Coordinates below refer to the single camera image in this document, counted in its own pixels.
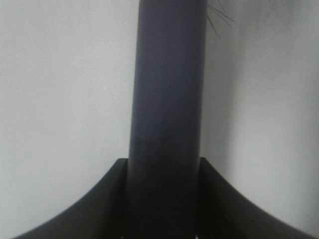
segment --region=white wall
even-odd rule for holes
[[[319,237],[319,1],[224,0],[207,26],[202,155],[244,196]]]
[[[138,0],[0,1],[0,238],[128,156]]]

